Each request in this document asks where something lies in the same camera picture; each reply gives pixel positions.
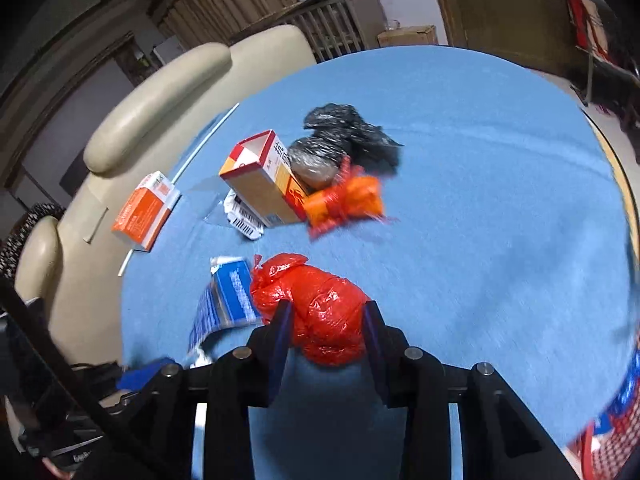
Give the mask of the blue medicine box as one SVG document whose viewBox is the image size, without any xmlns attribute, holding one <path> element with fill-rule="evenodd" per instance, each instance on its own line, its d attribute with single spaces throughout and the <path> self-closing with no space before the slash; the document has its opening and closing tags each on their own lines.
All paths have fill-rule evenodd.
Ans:
<svg viewBox="0 0 640 480">
<path fill-rule="evenodd" d="M 210 280 L 198 298 L 192 323 L 188 353 L 202 351 L 204 341 L 214 333 L 259 323 L 259 314 L 250 296 L 250 266 L 239 257 L 210 259 Z"/>
</svg>

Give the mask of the red plastic trash bag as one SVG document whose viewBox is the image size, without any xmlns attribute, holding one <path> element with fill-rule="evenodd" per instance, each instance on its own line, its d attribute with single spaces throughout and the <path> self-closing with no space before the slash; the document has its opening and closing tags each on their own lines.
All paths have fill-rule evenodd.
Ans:
<svg viewBox="0 0 640 480">
<path fill-rule="evenodd" d="M 265 323 L 282 300 L 292 304 L 291 344 L 316 365 L 345 366 L 366 352 L 361 324 L 369 297 L 346 278 L 311 266 L 303 255 L 255 256 L 250 296 Z"/>
</svg>

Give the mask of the red orange carton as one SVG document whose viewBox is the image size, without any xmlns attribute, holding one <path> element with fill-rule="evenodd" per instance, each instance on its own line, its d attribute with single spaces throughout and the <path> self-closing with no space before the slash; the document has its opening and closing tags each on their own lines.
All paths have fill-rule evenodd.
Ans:
<svg viewBox="0 0 640 480">
<path fill-rule="evenodd" d="M 306 190 L 294 176 L 288 150 L 273 130 L 236 144 L 219 177 L 267 228 L 307 220 Z"/>
</svg>

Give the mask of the red mesh trash basket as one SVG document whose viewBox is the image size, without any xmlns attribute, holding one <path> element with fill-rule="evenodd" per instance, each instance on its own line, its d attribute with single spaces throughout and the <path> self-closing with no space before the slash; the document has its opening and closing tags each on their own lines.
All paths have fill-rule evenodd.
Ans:
<svg viewBox="0 0 640 480">
<path fill-rule="evenodd" d="M 579 479 L 639 478 L 639 348 L 612 402 L 565 455 Z"/>
</svg>

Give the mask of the black plastic trash bag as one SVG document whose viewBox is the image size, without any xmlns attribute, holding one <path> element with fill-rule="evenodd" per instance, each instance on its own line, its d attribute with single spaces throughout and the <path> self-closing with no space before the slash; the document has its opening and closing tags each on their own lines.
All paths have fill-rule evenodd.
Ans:
<svg viewBox="0 0 640 480">
<path fill-rule="evenodd" d="M 402 145 L 380 126 L 366 122 L 355 107 L 328 103 L 304 118 L 308 136 L 288 147 L 288 162 L 300 183 L 319 191 L 331 185 L 346 157 L 365 170 L 393 174 Z"/>
</svg>

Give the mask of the cream leather sofa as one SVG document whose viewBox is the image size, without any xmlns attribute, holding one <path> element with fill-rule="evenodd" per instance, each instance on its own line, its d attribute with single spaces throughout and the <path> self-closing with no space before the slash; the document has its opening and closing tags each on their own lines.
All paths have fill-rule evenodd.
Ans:
<svg viewBox="0 0 640 480">
<path fill-rule="evenodd" d="M 232 47 L 201 44 L 162 67 L 122 100 L 84 151 L 89 173 L 61 219 L 42 218 L 17 266 L 23 300 L 40 297 L 54 343 L 70 362 L 122 356 L 117 273 L 129 246 L 111 231 L 134 187 L 168 174 L 207 124 L 236 103 L 316 62 L 294 25 Z"/>
</svg>

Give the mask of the white barcode paper slip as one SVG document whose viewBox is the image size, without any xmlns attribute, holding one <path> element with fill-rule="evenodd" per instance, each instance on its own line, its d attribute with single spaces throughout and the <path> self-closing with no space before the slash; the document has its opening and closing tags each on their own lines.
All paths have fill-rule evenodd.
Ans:
<svg viewBox="0 0 640 480">
<path fill-rule="evenodd" d="M 229 223 L 249 240 L 258 240 L 264 235 L 265 226 L 233 190 L 224 198 L 224 214 Z"/>
</svg>

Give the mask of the small orange plastic bag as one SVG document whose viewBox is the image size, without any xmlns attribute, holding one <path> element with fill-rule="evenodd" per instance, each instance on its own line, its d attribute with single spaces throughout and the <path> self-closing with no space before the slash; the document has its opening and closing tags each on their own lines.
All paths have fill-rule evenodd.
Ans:
<svg viewBox="0 0 640 480">
<path fill-rule="evenodd" d="M 352 220 L 388 220 L 380 180 L 365 174 L 348 156 L 343 157 L 332 184 L 308 195 L 303 207 L 311 238 L 318 238 Z"/>
</svg>

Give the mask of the orange white medicine box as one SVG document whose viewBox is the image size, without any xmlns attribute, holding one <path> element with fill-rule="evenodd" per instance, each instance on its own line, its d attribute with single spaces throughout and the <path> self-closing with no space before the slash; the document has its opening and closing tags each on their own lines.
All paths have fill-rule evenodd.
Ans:
<svg viewBox="0 0 640 480">
<path fill-rule="evenodd" d="M 127 198 L 111 231 L 133 250 L 149 252 L 181 196 L 160 171 L 147 174 Z"/>
</svg>

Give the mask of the blue tablecloth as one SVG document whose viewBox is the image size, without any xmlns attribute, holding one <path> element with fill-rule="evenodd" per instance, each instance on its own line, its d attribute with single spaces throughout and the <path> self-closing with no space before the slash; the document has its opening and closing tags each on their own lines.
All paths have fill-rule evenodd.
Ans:
<svg viewBox="0 0 640 480">
<path fill-rule="evenodd" d="M 153 249 L 128 264 L 126 364 L 186 357 L 211 258 L 296 252 L 359 286 L 410 344 L 447 364 L 491 363 L 559 445 L 611 402 L 634 353 L 639 284 L 622 193 L 573 98 L 502 58 L 403 47 L 308 67 L 239 103 L 178 180 Z M 300 138 L 328 103 L 402 145 L 382 180 L 388 220 L 247 240 L 220 212 L 222 163 L 256 133 Z"/>
</svg>

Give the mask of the white plastic straw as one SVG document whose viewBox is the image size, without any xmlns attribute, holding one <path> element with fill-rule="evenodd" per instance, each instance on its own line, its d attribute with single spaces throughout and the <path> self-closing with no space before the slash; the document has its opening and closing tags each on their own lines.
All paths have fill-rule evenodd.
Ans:
<svg viewBox="0 0 640 480">
<path fill-rule="evenodd" d="M 186 168 L 188 168 L 190 166 L 190 163 L 195 158 L 195 156 L 201 151 L 202 148 L 204 148 L 204 145 L 208 142 L 208 140 L 227 121 L 227 119 L 238 109 L 239 106 L 240 106 L 240 103 L 235 103 L 231 108 L 229 108 L 220 117 L 217 117 L 217 118 L 213 119 L 203 129 L 203 131 L 196 137 L 196 140 L 195 140 L 194 144 L 191 146 L 190 150 L 188 151 L 188 156 L 186 156 L 186 158 L 183 159 L 182 163 L 179 164 L 179 166 L 178 166 L 178 170 L 169 179 L 169 180 L 171 180 L 171 182 L 174 185 L 176 185 L 177 181 L 180 179 L 180 177 L 186 171 Z M 137 250 L 133 250 L 130 247 L 129 252 L 127 252 L 126 257 L 125 257 L 124 261 L 122 262 L 122 265 L 120 266 L 120 268 L 118 270 L 117 276 L 119 278 L 122 278 L 124 276 L 125 271 L 126 271 L 126 267 L 128 266 L 128 263 L 129 263 L 130 259 L 132 258 L 132 255 L 135 252 L 138 252 L 138 251 Z"/>
</svg>

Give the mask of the wooden baby crib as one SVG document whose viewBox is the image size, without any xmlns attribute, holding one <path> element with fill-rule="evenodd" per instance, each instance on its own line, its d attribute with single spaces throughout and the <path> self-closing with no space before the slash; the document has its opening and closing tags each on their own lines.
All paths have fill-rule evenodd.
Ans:
<svg viewBox="0 0 640 480">
<path fill-rule="evenodd" d="M 231 43 L 280 25 L 297 27 L 321 63 L 377 49 L 378 35 L 386 29 L 386 15 L 380 0 L 305 0 L 245 27 Z"/>
</svg>

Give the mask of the wooden double door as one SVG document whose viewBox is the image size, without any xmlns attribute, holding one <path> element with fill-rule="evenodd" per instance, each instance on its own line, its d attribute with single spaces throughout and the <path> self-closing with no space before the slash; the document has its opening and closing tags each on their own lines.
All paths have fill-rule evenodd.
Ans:
<svg viewBox="0 0 640 480">
<path fill-rule="evenodd" d="M 437 0 L 448 42 L 556 76 L 586 70 L 566 0 Z"/>
</svg>

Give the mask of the cardboard box by wall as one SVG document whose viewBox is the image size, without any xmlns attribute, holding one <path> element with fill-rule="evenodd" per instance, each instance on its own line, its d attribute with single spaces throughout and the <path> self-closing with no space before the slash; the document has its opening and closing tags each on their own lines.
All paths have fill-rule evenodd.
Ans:
<svg viewBox="0 0 640 480">
<path fill-rule="evenodd" d="M 381 48 L 403 46 L 437 46 L 438 39 L 434 25 L 399 27 L 378 34 Z"/>
</svg>

